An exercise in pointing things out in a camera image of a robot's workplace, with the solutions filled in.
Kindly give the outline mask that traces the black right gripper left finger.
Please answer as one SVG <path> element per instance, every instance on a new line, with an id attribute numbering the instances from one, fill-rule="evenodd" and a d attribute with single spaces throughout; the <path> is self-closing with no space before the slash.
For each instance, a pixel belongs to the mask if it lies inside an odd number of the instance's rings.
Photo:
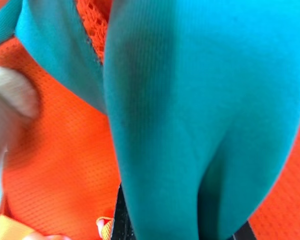
<path id="1" fill-rule="evenodd" d="M 121 185 L 116 198 L 111 240 L 136 240 Z"/>

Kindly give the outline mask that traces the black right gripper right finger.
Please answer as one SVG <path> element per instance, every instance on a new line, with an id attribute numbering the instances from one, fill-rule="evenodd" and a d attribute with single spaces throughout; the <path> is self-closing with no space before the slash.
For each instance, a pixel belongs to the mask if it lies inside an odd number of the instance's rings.
<path id="1" fill-rule="evenodd" d="M 257 240 L 250 223 L 247 221 L 232 235 L 232 240 Z"/>

